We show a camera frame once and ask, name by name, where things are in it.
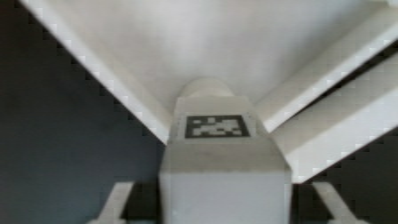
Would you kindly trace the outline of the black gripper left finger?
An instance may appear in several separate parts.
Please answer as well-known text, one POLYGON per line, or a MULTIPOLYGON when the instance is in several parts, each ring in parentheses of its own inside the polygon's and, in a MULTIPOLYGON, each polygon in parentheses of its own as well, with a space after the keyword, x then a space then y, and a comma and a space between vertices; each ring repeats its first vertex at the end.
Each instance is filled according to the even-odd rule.
POLYGON ((118 182, 98 217, 88 224, 159 224, 157 183, 118 182))

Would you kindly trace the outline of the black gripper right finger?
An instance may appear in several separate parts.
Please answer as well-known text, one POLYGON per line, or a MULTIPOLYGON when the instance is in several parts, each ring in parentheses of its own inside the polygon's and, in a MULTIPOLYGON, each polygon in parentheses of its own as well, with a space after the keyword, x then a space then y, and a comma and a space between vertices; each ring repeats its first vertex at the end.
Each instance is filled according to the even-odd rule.
POLYGON ((372 224, 356 216, 340 192, 326 181, 294 185, 290 224, 372 224))

